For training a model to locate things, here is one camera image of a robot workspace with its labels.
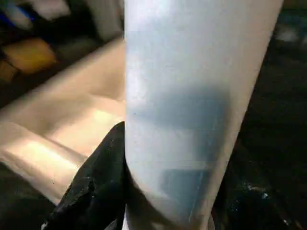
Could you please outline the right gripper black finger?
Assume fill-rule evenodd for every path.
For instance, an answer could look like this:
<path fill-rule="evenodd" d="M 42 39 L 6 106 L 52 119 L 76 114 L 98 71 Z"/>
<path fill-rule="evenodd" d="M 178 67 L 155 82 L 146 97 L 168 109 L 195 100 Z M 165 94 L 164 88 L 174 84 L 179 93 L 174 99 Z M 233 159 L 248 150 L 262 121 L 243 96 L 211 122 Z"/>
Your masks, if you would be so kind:
<path fill-rule="evenodd" d="M 45 230 L 120 230 L 125 212 L 125 123 L 116 124 L 77 171 Z"/>

